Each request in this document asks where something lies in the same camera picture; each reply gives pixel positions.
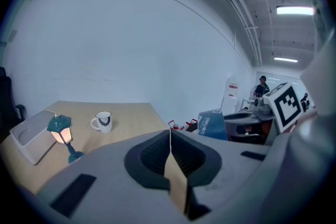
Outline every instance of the fluorescent light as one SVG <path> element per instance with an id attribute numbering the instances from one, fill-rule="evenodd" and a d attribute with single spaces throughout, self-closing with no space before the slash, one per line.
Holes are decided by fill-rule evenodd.
<path id="1" fill-rule="evenodd" d="M 312 7 L 277 7 L 277 14 L 301 14 L 314 15 L 314 8 Z"/>
<path id="2" fill-rule="evenodd" d="M 287 59 L 287 58 L 280 58 L 280 57 L 274 57 L 274 60 L 278 60 L 278 61 L 287 61 L 287 62 L 298 62 L 298 60 Z"/>

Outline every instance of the mug logo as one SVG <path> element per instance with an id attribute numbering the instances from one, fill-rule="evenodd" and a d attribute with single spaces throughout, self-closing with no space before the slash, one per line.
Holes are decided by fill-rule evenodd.
<path id="1" fill-rule="evenodd" d="M 107 118 L 107 122 L 106 122 L 106 123 L 102 122 L 102 121 L 100 120 L 100 118 L 98 118 L 98 121 L 100 122 L 101 125 L 103 125 L 103 126 L 107 126 L 107 125 L 109 125 L 109 123 L 110 123 L 110 121 L 111 121 L 111 117 L 108 117 L 108 118 Z"/>

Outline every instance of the black chair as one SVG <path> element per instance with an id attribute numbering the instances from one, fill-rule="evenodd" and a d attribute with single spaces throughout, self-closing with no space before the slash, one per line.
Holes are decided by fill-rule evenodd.
<path id="1" fill-rule="evenodd" d="M 18 104 L 16 108 L 19 109 L 21 119 L 17 116 L 12 102 L 12 81 L 6 76 L 5 69 L 0 67 L 0 142 L 9 135 L 14 126 L 25 120 L 25 107 Z"/>

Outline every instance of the wooden table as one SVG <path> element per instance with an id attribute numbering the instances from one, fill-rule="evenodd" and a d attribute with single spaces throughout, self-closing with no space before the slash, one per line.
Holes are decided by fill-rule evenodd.
<path id="1" fill-rule="evenodd" d="M 149 103 L 107 104 L 58 101 L 46 108 L 71 117 L 75 150 L 89 153 L 103 145 L 126 140 L 141 134 L 168 129 Z M 99 111 L 112 113 L 112 132 L 94 130 L 90 121 Z M 67 167 L 66 146 L 55 144 L 37 164 L 31 164 L 17 149 L 12 136 L 0 144 L 3 161 L 13 180 L 36 194 L 39 188 L 56 173 Z"/>

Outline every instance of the lantern lamp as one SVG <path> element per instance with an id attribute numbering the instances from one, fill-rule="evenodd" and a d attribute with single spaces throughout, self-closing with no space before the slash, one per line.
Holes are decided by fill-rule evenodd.
<path id="1" fill-rule="evenodd" d="M 70 153 L 69 163 L 79 159 L 84 155 L 81 151 L 75 151 L 70 142 L 72 141 L 71 118 L 55 113 L 49 121 L 47 131 L 49 131 L 56 141 L 61 145 L 66 145 Z"/>

